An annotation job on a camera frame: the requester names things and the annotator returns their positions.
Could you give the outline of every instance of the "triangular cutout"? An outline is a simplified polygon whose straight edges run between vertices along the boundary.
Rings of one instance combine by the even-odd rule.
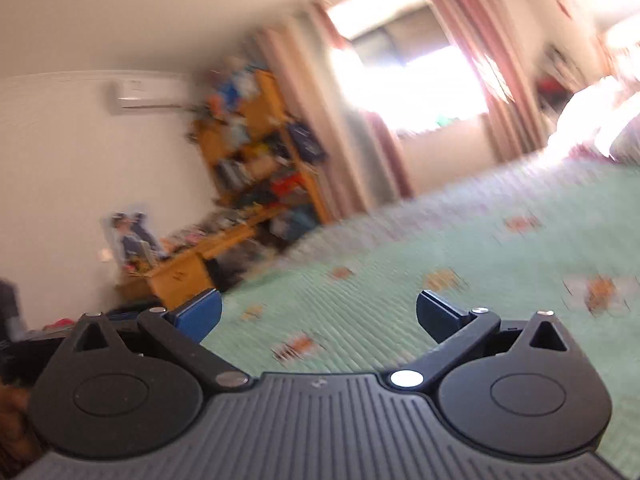
[[[562,342],[560,335],[556,332],[555,327],[548,321],[540,323],[536,333],[531,339],[530,345],[533,346],[533,348],[566,352],[566,346]]]
[[[82,337],[76,345],[76,352],[107,348],[109,344],[97,323],[91,323],[82,333]]]

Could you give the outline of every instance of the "wooden desk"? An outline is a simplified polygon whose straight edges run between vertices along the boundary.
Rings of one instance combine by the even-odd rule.
[[[222,233],[201,240],[195,247],[176,254],[143,276],[123,275],[116,285],[124,301],[135,301],[155,295],[169,310],[177,308],[207,288],[215,287],[204,266],[204,260],[213,260],[234,245],[255,236],[255,226],[265,222],[286,208],[276,206],[265,209]]]

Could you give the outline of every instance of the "air conditioner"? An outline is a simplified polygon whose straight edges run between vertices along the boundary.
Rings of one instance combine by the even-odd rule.
[[[116,81],[121,108],[182,108],[190,104],[190,82],[185,78],[144,77]]]

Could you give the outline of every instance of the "bed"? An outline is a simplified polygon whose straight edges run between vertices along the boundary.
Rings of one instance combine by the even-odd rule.
[[[423,288],[504,319],[553,310],[604,378],[600,447],[640,474],[640,168],[533,156],[412,202],[313,232],[228,293],[203,345],[247,372],[384,369],[434,346]],[[600,302],[590,293],[600,290]],[[299,342],[304,359],[283,354]]]

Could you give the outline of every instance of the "curtain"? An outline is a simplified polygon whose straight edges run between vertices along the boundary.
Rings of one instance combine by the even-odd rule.
[[[432,0],[452,39],[484,84],[488,133],[505,162],[546,144],[532,87],[526,77],[501,0]]]
[[[380,141],[387,141],[384,125],[357,110],[342,94],[332,48],[346,45],[326,20],[324,11],[310,4],[258,31],[255,43],[290,112],[309,124],[328,153],[318,167],[319,182],[328,208],[341,219],[413,193],[410,184],[396,177],[401,161],[385,151],[392,142]]]

